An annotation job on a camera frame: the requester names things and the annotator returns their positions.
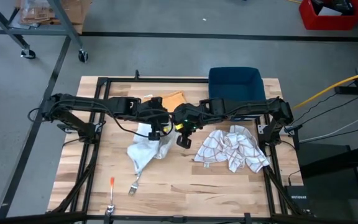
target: checkered towel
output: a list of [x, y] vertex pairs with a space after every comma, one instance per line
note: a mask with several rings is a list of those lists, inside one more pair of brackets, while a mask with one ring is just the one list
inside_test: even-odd
[[209, 134], [194, 160], [204, 163], [227, 160], [232, 172], [247, 164], [256, 173], [270, 164], [259, 149], [255, 137], [245, 127], [238, 125], [232, 125], [230, 132], [216, 130]]

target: black metal frame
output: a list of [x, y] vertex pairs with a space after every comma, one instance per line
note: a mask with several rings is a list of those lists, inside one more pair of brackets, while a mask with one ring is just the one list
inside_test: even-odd
[[[134, 78], [98, 78], [98, 82], [95, 89], [95, 98], [99, 98], [101, 94], [102, 87], [105, 86], [103, 98], [107, 99], [111, 90], [111, 83], [114, 82], [159, 82], [159, 83], [208, 83], [207, 78], [139, 78], [138, 71]], [[104, 113], [101, 113], [99, 116], [99, 123], [104, 122]], [[89, 121], [94, 122], [96, 113], [91, 113]], [[265, 122], [269, 123], [269, 116], [265, 116]], [[260, 118], [255, 120], [256, 124], [260, 124]], [[103, 127], [100, 127], [98, 130], [98, 135], [102, 133]], [[104, 220], [105, 223], [112, 223], [114, 220], [142, 220], [142, 221], [168, 221], [173, 223], [185, 223], [185, 222], [241, 222], [241, 223], [252, 223], [252, 222], [262, 222], [262, 223], [348, 223], [343, 221], [332, 221], [332, 220], [323, 220], [316, 219], [315, 217], [310, 217], [302, 212], [295, 205], [293, 200], [287, 195], [285, 189], [282, 185], [280, 169], [278, 166], [277, 153], [274, 147], [270, 147], [272, 165], [273, 169], [270, 166], [264, 167], [264, 179], [266, 194], [268, 200], [268, 208], [270, 212], [270, 217], [265, 218], [251, 218], [249, 213], [245, 213], [244, 217], [162, 217], [162, 216], [116, 216], [112, 215], [107, 217], [105, 215], [87, 215], [88, 206], [90, 203], [90, 195], [93, 183], [93, 176], [96, 167], [96, 160], [99, 152], [100, 138], [97, 138], [97, 141], [94, 144], [93, 153], [91, 160], [88, 166], [85, 167], [86, 158], [89, 151], [89, 144], [84, 143], [83, 152], [81, 155], [80, 164], [78, 166], [78, 174], [76, 179], [76, 184], [67, 195], [67, 197], [61, 202], [61, 204], [51, 212], [47, 212], [44, 215], [31, 215], [26, 217], [0, 217], [0, 223], [66, 223], [66, 222], [77, 222], [82, 221], [86, 223], [87, 220]], [[265, 152], [265, 146], [260, 145], [260, 148]], [[85, 189], [84, 201], [80, 212], [76, 212], [76, 206], [78, 203], [79, 191], [85, 181], [87, 180], [87, 185]], [[274, 199], [271, 182], [274, 183], [278, 190], [280, 208], [282, 214], [277, 214], [275, 211]], [[70, 212], [65, 212], [68, 206], [71, 204]], [[287, 215], [287, 206], [292, 210], [292, 214]]]

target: red box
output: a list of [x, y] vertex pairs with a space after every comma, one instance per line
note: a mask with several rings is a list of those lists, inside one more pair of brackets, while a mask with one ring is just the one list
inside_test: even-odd
[[309, 30], [351, 30], [358, 23], [358, 0], [351, 0], [352, 16], [318, 16], [311, 0], [303, 0], [299, 11], [306, 29]]

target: cart leg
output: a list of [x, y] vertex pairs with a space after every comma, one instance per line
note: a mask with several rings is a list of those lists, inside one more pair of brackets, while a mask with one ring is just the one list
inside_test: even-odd
[[30, 45], [23, 39], [22, 35], [11, 34], [8, 28], [8, 20], [0, 12], [0, 28], [9, 35], [22, 48], [21, 57], [33, 59], [35, 53], [30, 50]]
[[67, 35], [70, 37], [72, 41], [74, 41], [78, 46], [80, 46], [80, 50], [78, 51], [78, 59], [81, 62], [86, 63], [88, 60], [88, 53], [83, 49], [83, 44], [78, 35], [77, 31], [74, 29], [73, 24], [69, 20], [65, 10], [62, 8], [60, 4], [60, 0], [48, 0], [50, 6], [52, 7], [53, 11], [55, 12], [56, 16], [58, 17], [60, 23], [64, 27], [67, 32]]

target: wooden table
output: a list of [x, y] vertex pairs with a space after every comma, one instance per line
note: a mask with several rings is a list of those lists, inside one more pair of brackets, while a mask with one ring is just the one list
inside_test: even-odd
[[[77, 95], [94, 97], [97, 79], [98, 77], [82, 77]], [[264, 85], [267, 98], [282, 97], [278, 79], [264, 78]], [[207, 83], [112, 83], [109, 97], [143, 98], [149, 94], [158, 96], [177, 90], [185, 92], [189, 103], [198, 104], [199, 100], [208, 98]], [[75, 111], [74, 114], [83, 121], [89, 120], [90, 114], [87, 112]], [[121, 121], [121, 124], [133, 131], [136, 131], [138, 125], [128, 121]], [[250, 213], [251, 217], [269, 217], [262, 170], [255, 174], [245, 167], [232, 173], [227, 168], [227, 162], [218, 162], [204, 168], [203, 163], [192, 161], [211, 131], [228, 131], [232, 124], [247, 127], [257, 138], [253, 121], [227, 121], [205, 126], [203, 130], [191, 135], [191, 149], [185, 150], [174, 144], [166, 158], [153, 159], [143, 171], [136, 194], [130, 197], [128, 191], [135, 181], [135, 175], [133, 162], [126, 151], [132, 144], [133, 134], [122, 131], [112, 118], [106, 116], [88, 214], [104, 215], [109, 204], [109, 180], [113, 176], [115, 215], [243, 217], [244, 213]], [[69, 134], [66, 141], [77, 137], [76, 134]], [[282, 136], [282, 139], [293, 144], [288, 136]], [[63, 148], [48, 209], [55, 208], [74, 186], [82, 147], [82, 143], [74, 142]], [[296, 152], [284, 143], [276, 149], [283, 184], [287, 184], [288, 175], [299, 170]], [[293, 185], [303, 184], [300, 172], [291, 176], [291, 182]], [[83, 187], [80, 192], [78, 210], [81, 208], [84, 189]], [[273, 183], [272, 189], [276, 212], [280, 213], [278, 193]]]

